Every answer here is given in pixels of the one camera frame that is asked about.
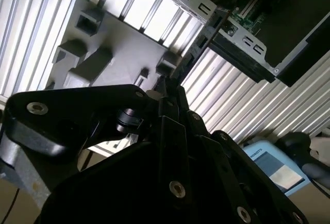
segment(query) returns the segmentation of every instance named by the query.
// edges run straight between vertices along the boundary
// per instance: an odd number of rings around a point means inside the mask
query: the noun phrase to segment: bolt head
[[[170,186],[170,191],[172,192],[172,194],[174,196],[176,196],[177,198],[184,198],[185,197],[186,190],[180,182],[171,181],[169,186]]]
[[[34,115],[45,115],[48,112],[48,107],[40,102],[29,103],[27,104],[26,109]]]
[[[223,134],[223,133],[220,134],[220,137],[221,137],[223,140],[225,140],[225,141],[228,140],[227,136],[226,136],[225,134]]]
[[[238,216],[247,224],[251,223],[251,216],[249,213],[246,211],[245,208],[243,207],[237,207],[237,214]]]
[[[200,120],[200,116],[197,113],[193,113],[192,117],[195,118],[196,120]]]
[[[138,92],[138,91],[136,91],[135,94],[136,94],[137,96],[139,96],[139,97],[143,97],[143,94],[140,93],[140,92]]]

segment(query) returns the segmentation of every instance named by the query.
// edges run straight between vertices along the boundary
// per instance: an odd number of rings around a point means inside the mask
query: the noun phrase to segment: rectangular slot
[[[88,19],[87,17],[80,15],[77,25],[77,28],[87,33],[89,36],[93,36],[97,33],[98,26],[95,22]]]
[[[198,39],[197,39],[197,46],[199,48],[203,48],[203,46],[205,45],[205,43],[207,42],[207,38],[205,37],[205,35],[201,35]]]
[[[251,40],[248,36],[245,36],[243,38],[243,42],[247,44],[248,46],[251,46],[253,44],[253,40]]]
[[[258,45],[255,45],[254,47],[253,47],[253,50],[254,51],[256,51],[258,54],[262,54],[262,52],[263,51],[265,51],[264,49],[262,49],[260,46],[258,46]]]
[[[205,4],[201,3],[200,6],[198,7],[200,11],[202,11],[204,14],[209,14],[211,9],[207,7]]]

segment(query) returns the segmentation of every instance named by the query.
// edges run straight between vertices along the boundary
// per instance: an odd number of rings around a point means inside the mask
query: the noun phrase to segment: black cable
[[[321,186],[319,186],[313,179],[309,178],[309,180],[320,192],[330,199],[330,195]]]
[[[20,189],[18,188],[17,191],[16,191],[16,193],[15,193],[15,196],[14,196],[12,202],[11,202],[11,205],[10,205],[10,207],[9,207],[9,209],[8,209],[8,211],[7,211],[6,215],[5,215],[5,217],[4,217],[4,219],[2,220],[1,224],[4,224],[5,221],[7,220],[8,216],[9,216],[11,210],[12,210],[12,207],[14,207],[14,204],[15,204],[15,202],[16,202],[17,195],[19,194],[19,192],[20,192]]]

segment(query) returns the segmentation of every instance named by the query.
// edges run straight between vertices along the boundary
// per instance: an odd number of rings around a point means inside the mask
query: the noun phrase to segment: gray surface
[[[100,46],[112,52],[111,63],[97,79],[93,80],[92,85],[134,84],[141,70],[146,68],[149,71],[148,78],[140,87],[145,91],[151,89],[159,77],[156,66],[168,50],[109,13],[104,14],[98,33],[93,36],[76,28],[81,10],[86,12],[94,7],[95,5],[87,0],[76,1],[62,40],[63,42],[74,39],[82,41],[88,50],[86,58]],[[58,86],[58,81],[63,85],[67,72],[75,66],[74,62],[61,60],[53,66],[49,81],[55,80],[55,88]]]
[[[112,53],[106,48],[99,48],[76,68],[69,70],[63,88],[90,87],[111,64]]]
[[[59,183],[78,173],[77,159],[67,164],[51,163],[23,149],[5,134],[0,144],[0,177],[26,190],[39,208]]]

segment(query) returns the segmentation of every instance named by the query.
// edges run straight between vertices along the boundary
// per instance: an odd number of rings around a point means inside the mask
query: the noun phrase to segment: black plastic part
[[[273,74],[220,33],[215,36],[209,47],[255,82],[264,79],[268,82],[275,80]]]
[[[209,46],[211,40],[219,32],[221,25],[228,16],[228,10],[220,8],[215,10],[186,52],[185,56],[182,58],[182,61],[173,72],[171,78],[177,79],[179,83],[183,82],[185,77],[197,63],[198,59],[202,56],[205,49]]]
[[[45,115],[27,111],[27,104],[36,100],[48,107]],[[7,101],[5,132],[24,147],[65,161],[82,148],[124,138],[126,134],[116,127],[118,110],[137,110],[151,117],[147,109],[154,102],[134,85],[18,93]]]
[[[307,134],[288,133],[279,139],[276,145],[296,162],[309,178],[330,189],[330,167],[309,154],[310,138]]]
[[[308,45],[281,71],[277,78],[291,87],[330,50],[329,34],[330,17],[306,39]]]

